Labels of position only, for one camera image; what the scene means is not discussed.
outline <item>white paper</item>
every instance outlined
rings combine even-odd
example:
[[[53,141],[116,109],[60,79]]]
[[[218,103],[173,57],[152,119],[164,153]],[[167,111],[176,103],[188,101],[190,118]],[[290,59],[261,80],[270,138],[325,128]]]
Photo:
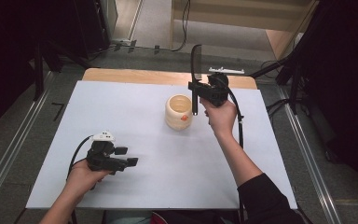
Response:
[[[282,156],[260,91],[233,90],[244,115],[244,149],[296,208]],[[27,208],[50,208],[60,194],[70,160],[87,136],[110,131],[118,158],[139,158],[135,167],[107,176],[78,207],[103,209],[237,209],[237,187],[203,115],[177,132],[164,121],[165,103],[187,86],[79,81],[34,184]],[[238,125],[234,134],[238,136]],[[77,156],[86,157],[89,140]]]

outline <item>ceramic cup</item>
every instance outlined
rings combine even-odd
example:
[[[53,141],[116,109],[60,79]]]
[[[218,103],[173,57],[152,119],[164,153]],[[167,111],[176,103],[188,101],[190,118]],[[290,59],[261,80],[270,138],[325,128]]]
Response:
[[[193,114],[191,100],[185,95],[174,95],[165,104],[165,121],[176,131],[183,130],[191,124]]]

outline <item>hand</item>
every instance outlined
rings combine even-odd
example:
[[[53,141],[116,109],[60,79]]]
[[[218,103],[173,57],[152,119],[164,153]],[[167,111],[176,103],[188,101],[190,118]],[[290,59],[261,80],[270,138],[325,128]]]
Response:
[[[205,107],[205,115],[209,117],[209,124],[216,136],[232,135],[232,128],[237,116],[237,108],[230,101],[225,101],[221,106],[216,107],[209,101],[200,98]]]
[[[91,171],[86,160],[79,161],[73,166],[63,191],[70,191],[80,202],[87,191],[110,173],[112,171]]]

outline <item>person's left hand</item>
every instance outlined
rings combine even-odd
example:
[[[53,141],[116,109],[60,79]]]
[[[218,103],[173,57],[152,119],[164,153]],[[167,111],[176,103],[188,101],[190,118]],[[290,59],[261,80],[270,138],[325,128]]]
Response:
[[[63,191],[69,191],[79,201],[97,182],[112,171],[91,171],[86,160],[77,162],[66,180]]]

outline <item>black sleeve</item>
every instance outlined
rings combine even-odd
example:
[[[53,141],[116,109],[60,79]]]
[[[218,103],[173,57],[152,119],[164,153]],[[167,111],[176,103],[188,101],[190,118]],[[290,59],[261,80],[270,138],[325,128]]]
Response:
[[[266,174],[243,183],[238,187],[238,192],[248,214],[248,224],[304,223]]]

